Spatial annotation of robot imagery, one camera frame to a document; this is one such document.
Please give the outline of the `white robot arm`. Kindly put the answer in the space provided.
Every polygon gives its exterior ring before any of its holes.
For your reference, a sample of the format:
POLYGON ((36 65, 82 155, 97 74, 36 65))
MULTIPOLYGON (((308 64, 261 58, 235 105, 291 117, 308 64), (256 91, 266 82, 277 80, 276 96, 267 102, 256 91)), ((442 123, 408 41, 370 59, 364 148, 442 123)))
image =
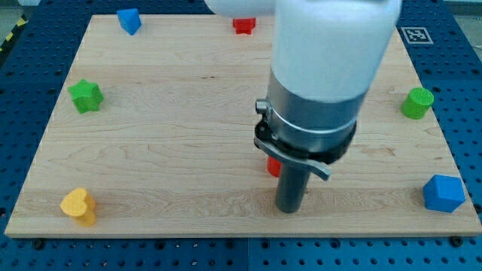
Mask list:
POLYGON ((318 153, 353 131, 401 12, 401 0, 206 0, 233 19, 274 16, 267 122, 318 153))

